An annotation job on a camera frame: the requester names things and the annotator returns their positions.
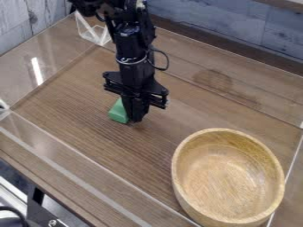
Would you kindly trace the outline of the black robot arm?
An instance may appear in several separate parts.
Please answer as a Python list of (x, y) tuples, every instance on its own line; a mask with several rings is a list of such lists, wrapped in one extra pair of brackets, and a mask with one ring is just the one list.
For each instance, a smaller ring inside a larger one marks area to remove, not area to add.
[(170, 94), (155, 79), (155, 71), (170, 68), (170, 58), (152, 45), (156, 27), (147, 0), (68, 1), (83, 16), (96, 17), (108, 27), (120, 70), (103, 73), (104, 90), (120, 95), (128, 120), (140, 122), (151, 106), (166, 108)]

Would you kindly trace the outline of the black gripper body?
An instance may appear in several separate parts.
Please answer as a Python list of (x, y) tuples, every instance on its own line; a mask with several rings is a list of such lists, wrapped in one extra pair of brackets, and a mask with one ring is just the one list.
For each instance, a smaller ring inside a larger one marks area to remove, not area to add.
[(170, 91), (155, 79), (156, 66), (152, 60), (135, 64), (119, 64), (119, 71), (103, 73), (106, 79), (104, 89), (112, 93), (150, 100), (150, 106), (164, 109)]

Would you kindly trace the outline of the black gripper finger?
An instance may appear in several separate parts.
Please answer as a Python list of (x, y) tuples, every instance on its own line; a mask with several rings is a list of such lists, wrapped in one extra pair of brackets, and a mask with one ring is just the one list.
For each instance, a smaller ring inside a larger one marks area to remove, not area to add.
[(122, 97), (122, 103), (123, 103), (130, 121), (135, 121), (134, 120), (134, 97), (131, 97), (126, 94), (123, 94), (120, 97)]
[(150, 112), (150, 100), (135, 98), (135, 121), (140, 122), (144, 115)]

